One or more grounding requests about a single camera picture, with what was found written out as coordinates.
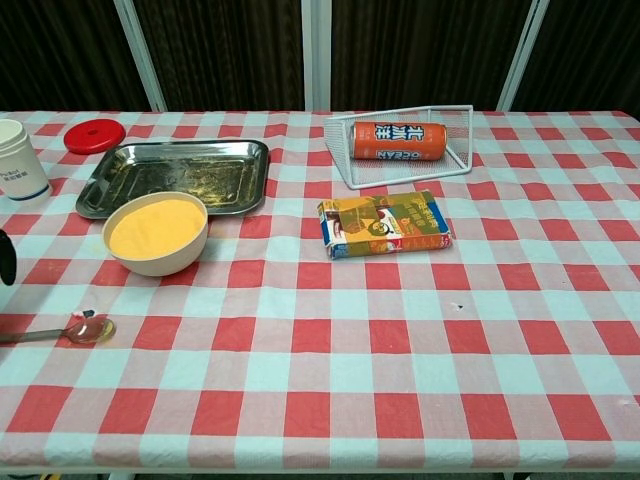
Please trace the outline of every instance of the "wire rack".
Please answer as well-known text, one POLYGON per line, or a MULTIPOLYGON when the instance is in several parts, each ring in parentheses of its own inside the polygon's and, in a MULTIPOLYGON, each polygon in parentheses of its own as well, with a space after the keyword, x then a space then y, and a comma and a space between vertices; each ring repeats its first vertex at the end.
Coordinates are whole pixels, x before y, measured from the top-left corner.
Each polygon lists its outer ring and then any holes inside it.
POLYGON ((351 189, 415 182, 471 171, 472 105, 438 105, 329 117, 324 138, 333 160, 351 189), (447 148, 436 161, 359 160, 349 155, 351 127, 357 120, 440 123, 447 129, 447 148))

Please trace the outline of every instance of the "orange powder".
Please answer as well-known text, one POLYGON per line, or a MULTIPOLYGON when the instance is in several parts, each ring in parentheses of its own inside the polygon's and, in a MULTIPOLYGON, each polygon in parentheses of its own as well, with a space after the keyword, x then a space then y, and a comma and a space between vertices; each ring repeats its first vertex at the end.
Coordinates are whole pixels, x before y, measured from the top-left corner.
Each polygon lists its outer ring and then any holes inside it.
POLYGON ((109 248, 124 258, 159 257, 184 247, 204 222, 204 215, 193 203, 161 200, 125 215, 111 232, 109 248))

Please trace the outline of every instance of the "metal spoon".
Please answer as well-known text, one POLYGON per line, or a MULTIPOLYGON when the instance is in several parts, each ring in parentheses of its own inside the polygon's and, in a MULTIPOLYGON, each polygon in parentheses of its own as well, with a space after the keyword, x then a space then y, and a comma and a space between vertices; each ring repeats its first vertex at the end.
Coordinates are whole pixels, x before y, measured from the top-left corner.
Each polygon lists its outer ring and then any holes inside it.
POLYGON ((73 343, 99 343, 110 339, 116 332, 116 324, 106 315, 84 317, 69 328, 40 330, 26 333, 0 333, 0 344, 57 340, 66 337, 73 343))

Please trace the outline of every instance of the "cardboard box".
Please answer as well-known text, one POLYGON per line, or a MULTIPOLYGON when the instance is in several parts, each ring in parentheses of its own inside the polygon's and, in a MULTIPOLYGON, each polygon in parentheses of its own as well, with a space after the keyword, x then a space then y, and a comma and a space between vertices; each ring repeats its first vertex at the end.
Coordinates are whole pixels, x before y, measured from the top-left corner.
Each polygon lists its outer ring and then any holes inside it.
POLYGON ((451 245, 451 232, 430 192, 334 198, 318 205, 332 259, 451 245))

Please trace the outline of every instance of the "orange can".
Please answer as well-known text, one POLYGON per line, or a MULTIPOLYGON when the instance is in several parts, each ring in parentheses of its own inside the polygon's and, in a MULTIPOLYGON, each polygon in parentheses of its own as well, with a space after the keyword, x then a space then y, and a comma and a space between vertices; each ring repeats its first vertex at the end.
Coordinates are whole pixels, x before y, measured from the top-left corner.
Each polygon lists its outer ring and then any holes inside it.
POLYGON ((353 158, 438 160, 447 147, 447 129, 439 123, 355 122, 353 158))

